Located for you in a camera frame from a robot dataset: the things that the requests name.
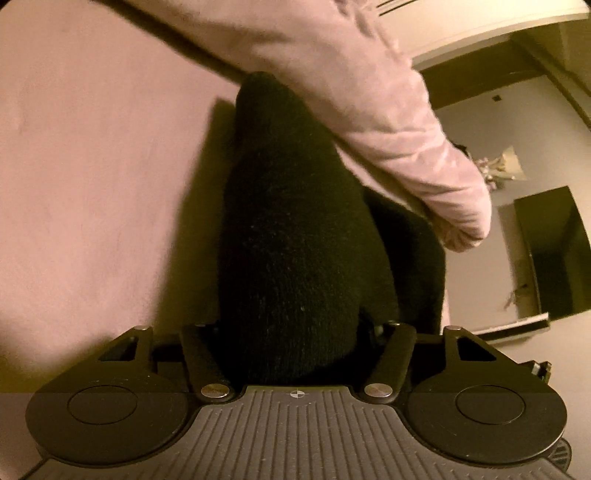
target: round black disc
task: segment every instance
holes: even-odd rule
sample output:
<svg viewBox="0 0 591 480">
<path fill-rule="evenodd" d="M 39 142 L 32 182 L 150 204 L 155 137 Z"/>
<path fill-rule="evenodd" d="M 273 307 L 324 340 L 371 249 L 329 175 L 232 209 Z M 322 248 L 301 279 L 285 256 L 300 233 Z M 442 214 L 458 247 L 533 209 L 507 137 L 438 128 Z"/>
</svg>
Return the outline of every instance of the round black disc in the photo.
<svg viewBox="0 0 591 480">
<path fill-rule="evenodd" d="M 463 461 L 507 465 L 531 460 L 561 438 L 566 407 L 535 376 L 512 374 L 511 369 L 474 366 L 444 371 L 413 389 L 407 419 L 425 442 Z"/>
<path fill-rule="evenodd" d="M 113 465 L 146 456 L 179 432 L 189 411 L 169 380 L 121 362 L 50 385 L 31 399 L 27 425 L 42 450 L 70 463 Z"/>
</svg>

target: white wall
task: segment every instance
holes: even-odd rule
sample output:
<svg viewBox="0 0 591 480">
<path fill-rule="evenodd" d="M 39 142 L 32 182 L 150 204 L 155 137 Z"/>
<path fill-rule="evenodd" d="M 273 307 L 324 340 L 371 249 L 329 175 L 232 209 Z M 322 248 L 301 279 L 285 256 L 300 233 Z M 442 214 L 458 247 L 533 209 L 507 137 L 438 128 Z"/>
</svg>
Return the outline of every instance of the white wall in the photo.
<svg viewBox="0 0 591 480">
<path fill-rule="evenodd" d="M 494 102 L 494 95 L 502 101 Z M 496 208 L 491 234 L 481 246 L 463 254 L 447 254 L 452 323 L 476 330 L 514 322 L 517 308 L 511 305 L 504 310 L 503 306 L 517 287 L 512 263 L 524 259 L 525 251 L 512 209 L 506 205 L 519 197 L 568 185 L 589 234 L 591 134 L 545 76 L 459 102 L 437 114 L 448 136 L 466 145 L 475 157 L 496 157 L 513 145 L 529 178 L 509 182 L 505 190 L 492 193 Z M 553 364 L 550 385 L 569 412 L 565 438 L 574 449 L 569 472 L 583 480 L 591 472 L 591 458 L 586 454 L 591 445 L 590 346 L 591 311 L 587 311 L 554 322 L 547 333 L 499 348 L 516 361 L 536 359 Z"/>
<path fill-rule="evenodd" d="M 530 28 L 519 35 L 532 39 L 591 90 L 591 18 Z"/>
</svg>

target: white shelf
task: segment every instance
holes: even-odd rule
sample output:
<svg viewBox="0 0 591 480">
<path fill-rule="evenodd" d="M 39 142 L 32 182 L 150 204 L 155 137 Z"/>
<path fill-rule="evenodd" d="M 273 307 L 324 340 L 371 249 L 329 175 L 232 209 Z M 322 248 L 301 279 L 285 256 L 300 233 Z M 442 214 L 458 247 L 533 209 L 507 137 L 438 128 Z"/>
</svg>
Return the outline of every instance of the white shelf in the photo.
<svg viewBox="0 0 591 480">
<path fill-rule="evenodd" d="M 382 25 L 415 66 L 500 35 L 589 16 L 584 0 L 373 2 Z"/>
<path fill-rule="evenodd" d="M 528 317 L 526 319 L 519 320 L 514 323 L 510 323 L 508 325 L 500 325 L 500 326 L 495 326 L 495 327 L 484 328 L 482 330 L 477 330 L 475 332 L 472 332 L 472 334 L 476 335 L 476 336 L 480 336 L 480 335 L 484 335 L 486 333 L 495 333 L 495 332 L 503 332 L 503 331 L 506 331 L 507 334 L 509 334 L 510 330 L 517 329 L 517 328 L 523 327 L 525 325 L 539 323 L 540 325 L 539 325 L 539 327 L 537 327 L 536 330 L 531 330 L 531 331 L 525 332 L 525 333 L 516 331 L 514 335 L 507 335 L 504 338 L 490 340 L 488 343 L 500 343 L 500 342 L 507 342 L 509 340 L 529 338 L 533 335 L 537 335 L 538 333 L 547 332 L 550 329 L 547 326 L 548 325 L 548 318 L 549 318 L 548 312 L 545 312 L 545 313 L 542 313 L 539 315 L 535 315 L 533 317 Z"/>
</svg>

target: pink bedsheet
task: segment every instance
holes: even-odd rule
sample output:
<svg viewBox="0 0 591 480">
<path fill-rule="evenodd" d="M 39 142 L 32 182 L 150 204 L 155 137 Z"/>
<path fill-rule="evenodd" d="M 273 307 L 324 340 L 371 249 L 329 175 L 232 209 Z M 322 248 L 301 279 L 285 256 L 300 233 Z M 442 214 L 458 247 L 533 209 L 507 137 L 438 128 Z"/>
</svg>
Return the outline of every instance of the pink bedsheet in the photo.
<svg viewBox="0 0 591 480">
<path fill-rule="evenodd" d="M 0 69 L 0 478 L 12 480 L 38 459 L 28 393 L 134 325 L 215 318 L 241 74 L 86 0 L 12 0 Z M 342 157 L 420 211 L 386 171 Z"/>
</svg>

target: wall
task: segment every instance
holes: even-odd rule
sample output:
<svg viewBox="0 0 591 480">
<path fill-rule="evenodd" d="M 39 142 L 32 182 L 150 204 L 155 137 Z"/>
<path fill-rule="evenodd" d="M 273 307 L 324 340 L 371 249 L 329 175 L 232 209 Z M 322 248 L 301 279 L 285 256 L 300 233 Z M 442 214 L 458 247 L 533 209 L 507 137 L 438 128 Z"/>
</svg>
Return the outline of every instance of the wall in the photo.
<svg viewBox="0 0 591 480">
<path fill-rule="evenodd" d="M 509 40 L 421 70 L 433 109 L 543 74 L 544 69 Z"/>
<path fill-rule="evenodd" d="M 494 95 L 502 101 L 494 102 Z M 513 145 L 529 178 L 509 182 L 504 190 L 492 193 L 491 234 L 481 246 L 447 255 L 452 323 L 476 330 L 514 322 L 519 318 L 517 306 L 504 307 L 517 287 L 515 275 L 526 255 L 512 201 L 568 185 L 587 234 L 591 232 L 591 134 L 545 76 L 464 100 L 437 114 L 448 136 L 467 145 L 475 157 L 496 157 Z M 591 311 L 558 320 L 549 332 L 525 342 L 500 347 L 516 361 L 536 359 L 553 364 L 551 386 L 569 411 L 565 438 L 574 449 L 569 471 L 584 480 L 591 472 L 591 458 L 585 456 L 591 445 L 589 345 Z"/>
<path fill-rule="evenodd" d="M 533 40 L 591 91 L 591 18 L 530 28 L 519 35 Z"/>
</svg>

